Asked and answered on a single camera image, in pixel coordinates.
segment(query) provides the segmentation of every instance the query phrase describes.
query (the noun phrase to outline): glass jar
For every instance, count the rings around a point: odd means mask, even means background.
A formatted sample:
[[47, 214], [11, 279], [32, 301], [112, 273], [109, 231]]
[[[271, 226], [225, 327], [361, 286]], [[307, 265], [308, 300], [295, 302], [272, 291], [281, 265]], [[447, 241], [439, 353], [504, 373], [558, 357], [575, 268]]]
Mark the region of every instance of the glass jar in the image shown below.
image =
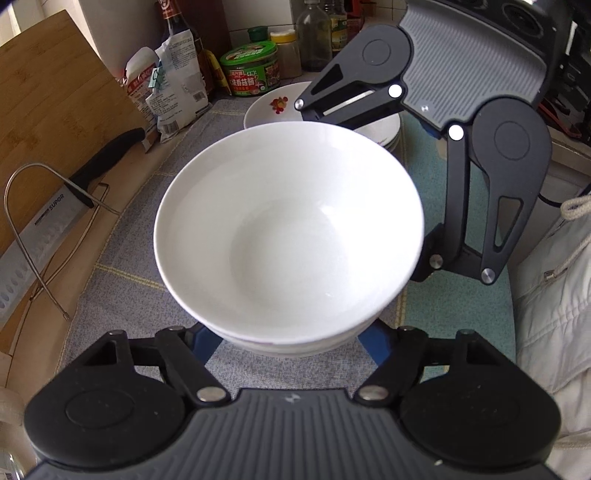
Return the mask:
[[283, 32], [271, 32], [271, 41], [277, 45], [279, 74], [282, 79], [292, 79], [301, 75], [300, 48], [296, 31], [292, 28]]

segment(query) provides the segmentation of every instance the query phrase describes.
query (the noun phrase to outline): knife handle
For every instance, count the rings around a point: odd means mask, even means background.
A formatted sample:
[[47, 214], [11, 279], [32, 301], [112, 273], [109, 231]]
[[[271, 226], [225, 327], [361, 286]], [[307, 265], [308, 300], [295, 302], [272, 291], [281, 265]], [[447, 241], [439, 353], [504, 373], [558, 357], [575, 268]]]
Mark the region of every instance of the knife handle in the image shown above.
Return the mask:
[[[70, 180], [78, 185], [81, 189], [88, 191], [90, 182], [94, 179], [98, 179], [110, 169], [112, 169], [119, 160], [127, 153], [127, 151], [133, 147], [137, 142], [142, 141], [145, 138], [145, 132], [143, 128], [134, 128], [125, 133], [122, 133], [118, 137], [111, 140], [98, 153], [79, 168], [74, 175], [70, 177]], [[84, 203], [88, 208], [93, 208], [95, 204], [88, 197], [85, 197], [76, 189], [66, 185], [68, 189]]]

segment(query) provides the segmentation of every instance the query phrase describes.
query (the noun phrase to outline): green can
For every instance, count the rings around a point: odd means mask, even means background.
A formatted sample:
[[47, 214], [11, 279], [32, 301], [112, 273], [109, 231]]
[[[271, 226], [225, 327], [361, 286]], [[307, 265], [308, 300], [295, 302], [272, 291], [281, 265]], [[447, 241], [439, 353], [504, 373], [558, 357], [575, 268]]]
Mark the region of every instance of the green can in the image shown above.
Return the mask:
[[277, 46], [260, 41], [229, 51], [220, 59], [233, 95], [255, 96], [279, 87]]

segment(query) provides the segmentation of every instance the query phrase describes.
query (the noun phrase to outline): condiment bottle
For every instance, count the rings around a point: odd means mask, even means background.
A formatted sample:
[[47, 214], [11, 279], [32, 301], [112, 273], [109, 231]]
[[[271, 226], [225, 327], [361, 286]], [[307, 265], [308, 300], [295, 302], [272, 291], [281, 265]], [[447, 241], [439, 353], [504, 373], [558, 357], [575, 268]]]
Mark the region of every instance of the condiment bottle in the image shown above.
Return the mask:
[[248, 38], [251, 42], [269, 40], [269, 27], [261, 25], [260, 27], [252, 27], [247, 30]]
[[277, 59], [281, 78], [299, 77], [301, 75], [301, 59], [296, 31], [291, 28], [283, 32], [271, 32], [271, 41], [277, 44]]
[[319, 72], [332, 60], [330, 17], [320, 9], [320, 0], [304, 3], [306, 9], [296, 22], [301, 66], [309, 72]]
[[172, 37], [177, 33], [184, 32], [185, 30], [190, 30], [193, 34], [195, 50], [197, 50], [197, 60], [199, 61], [199, 70], [201, 70], [201, 75], [203, 76], [207, 95], [210, 95], [215, 87], [215, 84], [213, 83], [212, 71], [209, 68], [209, 63], [207, 63], [207, 55], [205, 54], [203, 43], [201, 42], [201, 38], [199, 37], [197, 30], [191, 25], [188, 25], [188, 23], [185, 21], [176, 0], [158, 1], [160, 2], [160, 8], [162, 9], [162, 16], [168, 25], [169, 37]]
[[324, 11], [330, 17], [330, 32], [334, 57], [347, 45], [347, 13], [343, 7], [343, 0], [325, 0]]

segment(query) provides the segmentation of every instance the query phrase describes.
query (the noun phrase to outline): drawstring cord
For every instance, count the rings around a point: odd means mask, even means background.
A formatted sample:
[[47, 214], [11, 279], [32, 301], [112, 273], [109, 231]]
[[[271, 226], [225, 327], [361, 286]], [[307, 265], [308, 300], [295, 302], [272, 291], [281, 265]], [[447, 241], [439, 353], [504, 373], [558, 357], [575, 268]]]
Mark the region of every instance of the drawstring cord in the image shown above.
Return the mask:
[[[562, 214], [562, 218], [568, 222], [591, 213], [591, 195], [567, 200], [560, 206], [560, 213]], [[579, 244], [574, 252], [561, 265], [556, 267], [554, 270], [544, 273], [544, 280], [550, 281], [558, 278], [558, 276], [560, 276], [567, 268], [569, 268], [573, 261], [583, 250], [585, 250], [585, 248], [587, 248], [589, 244], [591, 244], [591, 233], [585, 237], [585, 239]]]

